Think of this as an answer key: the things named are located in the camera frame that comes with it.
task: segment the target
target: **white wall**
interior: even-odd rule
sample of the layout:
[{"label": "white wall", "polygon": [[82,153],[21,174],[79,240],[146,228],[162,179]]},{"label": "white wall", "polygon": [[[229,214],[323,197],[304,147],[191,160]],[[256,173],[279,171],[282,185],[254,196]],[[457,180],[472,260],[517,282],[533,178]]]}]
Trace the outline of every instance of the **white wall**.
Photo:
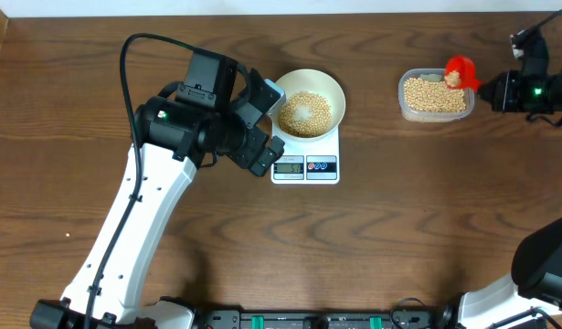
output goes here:
[{"label": "white wall", "polygon": [[9,17],[555,11],[562,0],[0,0]]}]

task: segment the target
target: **red plastic scoop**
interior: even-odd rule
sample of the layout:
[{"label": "red plastic scoop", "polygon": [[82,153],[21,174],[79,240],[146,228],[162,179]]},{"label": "red plastic scoop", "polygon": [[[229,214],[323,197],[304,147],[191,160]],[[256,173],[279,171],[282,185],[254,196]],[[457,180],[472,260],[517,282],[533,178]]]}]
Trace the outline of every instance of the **red plastic scoop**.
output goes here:
[{"label": "red plastic scoop", "polygon": [[461,84],[457,87],[452,87],[447,85],[449,88],[453,89],[464,89],[471,88],[473,91],[477,91],[482,85],[482,82],[475,78],[475,65],[472,60],[464,56],[456,56],[447,62],[445,67],[445,76],[453,71],[458,71],[460,73]]}]

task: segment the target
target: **plastic container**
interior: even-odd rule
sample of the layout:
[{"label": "plastic container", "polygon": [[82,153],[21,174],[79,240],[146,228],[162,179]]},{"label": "plastic container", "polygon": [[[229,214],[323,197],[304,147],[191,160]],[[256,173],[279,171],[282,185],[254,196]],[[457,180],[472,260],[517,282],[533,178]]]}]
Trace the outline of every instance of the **plastic container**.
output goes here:
[{"label": "plastic container", "polygon": [[398,83],[398,102],[402,109],[402,116],[413,122],[451,122],[454,120],[463,119],[470,115],[475,107],[475,93],[471,89],[465,90],[465,111],[461,112],[430,112],[430,111],[417,111],[407,105],[405,101],[405,81],[408,78],[418,78],[421,74],[440,74],[441,79],[445,74],[445,69],[412,69],[405,73],[400,82]]},{"label": "plastic container", "polygon": [[279,114],[281,110],[272,114],[272,124],[278,129],[278,135],[283,140],[293,140],[297,143],[312,143],[321,141],[329,133],[337,129],[337,126],[344,118],[345,114],[345,95],[342,88],[339,86],[334,78],[326,73],[315,69],[297,69],[283,75],[277,80],[276,84],[284,89],[287,95],[287,100],[292,95],[299,91],[307,90],[312,93],[321,95],[327,99],[329,106],[331,106],[332,120],[329,123],[327,132],[317,137],[297,137],[284,132],[279,125]]}]

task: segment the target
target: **digital display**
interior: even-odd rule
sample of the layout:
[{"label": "digital display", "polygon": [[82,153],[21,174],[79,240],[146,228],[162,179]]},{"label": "digital display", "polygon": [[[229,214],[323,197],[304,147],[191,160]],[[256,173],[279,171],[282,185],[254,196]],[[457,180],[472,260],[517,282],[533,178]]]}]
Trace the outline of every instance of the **digital display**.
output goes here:
[{"label": "digital display", "polygon": [[302,164],[276,164],[275,173],[302,174]]}]

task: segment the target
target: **white bowl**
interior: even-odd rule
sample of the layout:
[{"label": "white bowl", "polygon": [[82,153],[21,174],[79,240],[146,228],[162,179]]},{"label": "white bowl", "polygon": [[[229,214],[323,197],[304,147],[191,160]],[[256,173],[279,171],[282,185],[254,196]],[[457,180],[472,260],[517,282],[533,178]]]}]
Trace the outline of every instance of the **white bowl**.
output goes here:
[{"label": "white bowl", "polygon": [[300,91],[309,91],[323,96],[327,99],[329,106],[331,107],[332,121],[329,123],[327,132],[321,136],[303,138],[293,136],[289,133],[284,132],[279,126],[279,113],[281,110],[276,111],[272,114],[272,124],[277,129],[277,135],[282,140],[293,140],[299,143],[311,143],[322,140],[325,136],[331,133],[334,129],[337,129],[337,125],[342,121],[345,114],[345,95],[342,88],[339,86],[337,81],[329,75],[314,69],[297,69],[293,72],[289,72],[283,75],[277,80],[276,84],[284,89],[287,96],[287,100],[291,98],[292,95]]}]

